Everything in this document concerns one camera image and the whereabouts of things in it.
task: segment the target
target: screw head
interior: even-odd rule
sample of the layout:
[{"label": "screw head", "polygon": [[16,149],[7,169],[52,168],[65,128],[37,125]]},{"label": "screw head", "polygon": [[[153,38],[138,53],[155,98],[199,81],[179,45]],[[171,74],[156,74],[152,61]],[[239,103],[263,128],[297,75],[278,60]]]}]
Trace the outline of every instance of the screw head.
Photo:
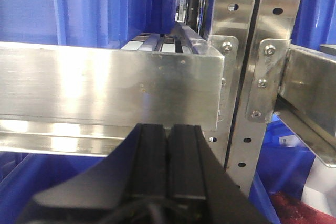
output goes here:
[{"label": "screw head", "polygon": [[224,53],[232,51],[232,44],[229,41],[223,42],[222,49]]},{"label": "screw head", "polygon": [[275,53],[275,51],[276,51],[276,48],[275,48],[275,46],[273,46],[273,45],[267,45],[267,46],[264,48],[264,54],[265,54],[266,56],[271,56],[271,55],[273,55],[273,54]]},{"label": "screw head", "polygon": [[264,89],[267,87],[267,80],[259,79],[258,87]]},{"label": "screw head", "polygon": [[252,118],[258,118],[261,116],[261,112],[259,110],[253,110],[251,116]]}]

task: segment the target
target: metal rack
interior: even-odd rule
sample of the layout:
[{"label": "metal rack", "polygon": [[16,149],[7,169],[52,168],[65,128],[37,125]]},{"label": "metal rack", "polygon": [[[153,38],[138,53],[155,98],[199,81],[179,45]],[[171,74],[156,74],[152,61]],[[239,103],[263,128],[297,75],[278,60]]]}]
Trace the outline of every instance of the metal rack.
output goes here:
[{"label": "metal rack", "polygon": [[248,195],[275,110],[334,167],[336,60],[290,44],[299,4],[180,0],[178,20],[186,12],[192,29],[141,34],[137,51],[1,43],[0,150],[104,156],[138,122],[201,125]]}]

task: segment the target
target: metal bracket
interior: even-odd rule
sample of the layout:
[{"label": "metal bracket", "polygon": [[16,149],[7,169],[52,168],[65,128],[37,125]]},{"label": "metal bracket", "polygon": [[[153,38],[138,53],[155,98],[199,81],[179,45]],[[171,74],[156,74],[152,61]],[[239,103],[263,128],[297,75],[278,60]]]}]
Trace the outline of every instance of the metal bracket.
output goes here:
[{"label": "metal bracket", "polygon": [[290,42],[289,39],[261,41],[245,115],[249,121],[271,121]]},{"label": "metal bracket", "polygon": [[206,139],[211,142],[210,148],[217,159],[224,163],[228,136],[233,116],[235,94],[231,92],[236,71],[236,60],[239,41],[234,36],[209,35],[208,44],[216,48],[225,57],[224,74],[222,79],[222,88],[218,108],[217,129],[216,131],[205,131]]}]

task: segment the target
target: metal beam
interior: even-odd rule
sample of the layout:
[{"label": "metal beam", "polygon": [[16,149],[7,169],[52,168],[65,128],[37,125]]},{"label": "metal beam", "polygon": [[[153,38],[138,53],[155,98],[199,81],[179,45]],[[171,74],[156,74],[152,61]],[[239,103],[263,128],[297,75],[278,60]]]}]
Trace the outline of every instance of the metal beam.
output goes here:
[{"label": "metal beam", "polygon": [[[138,122],[215,130],[224,57],[186,25],[177,26],[194,54],[1,42],[0,150],[104,155],[87,139],[103,146],[116,139],[116,146],[126,134],[109,127]],[[24,142],[32,135],[35,147]],[[52,146],[58,143],[63,147]]]},{"label": "metal beam", "polygon": [[322,52],[291,46],[284,78],[279,94],[290,104],[292,114],[304,122],[315,137],[307,137],[305,132],[296,129],[296,123],[282,116],[280,118],[302,140],[331,167],[336,167],[336,56]]}]

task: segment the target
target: red fabric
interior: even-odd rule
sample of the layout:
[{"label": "red fabric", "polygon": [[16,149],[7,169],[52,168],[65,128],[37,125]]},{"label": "red fabric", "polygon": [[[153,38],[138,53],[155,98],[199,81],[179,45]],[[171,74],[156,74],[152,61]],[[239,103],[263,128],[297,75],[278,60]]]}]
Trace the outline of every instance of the red fabric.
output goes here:
[{"label": "red fabric", "polygon": [[271,196],[282,224],[336,224],[336,218],[320,212],[284,193]]}]

